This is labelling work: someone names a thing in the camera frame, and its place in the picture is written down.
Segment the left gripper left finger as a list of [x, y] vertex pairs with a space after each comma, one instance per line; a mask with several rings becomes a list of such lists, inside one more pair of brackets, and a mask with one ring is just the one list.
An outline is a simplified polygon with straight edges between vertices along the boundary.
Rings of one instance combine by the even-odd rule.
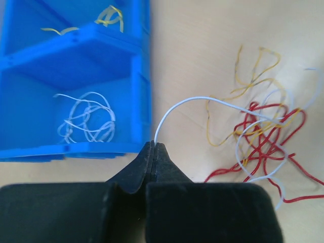
[[148, 142], [106, 182], [11, 184], [1, 188], [1, 242], [120, 242], [145, 221]]

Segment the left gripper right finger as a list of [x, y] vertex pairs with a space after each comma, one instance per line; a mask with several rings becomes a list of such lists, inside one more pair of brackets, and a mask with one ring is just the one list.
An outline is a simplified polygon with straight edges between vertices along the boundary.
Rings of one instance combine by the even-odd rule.
[[268, 193], [253, 183], [194, 183], [157, 143], [146, 186], [147, 242], [283, 242]]

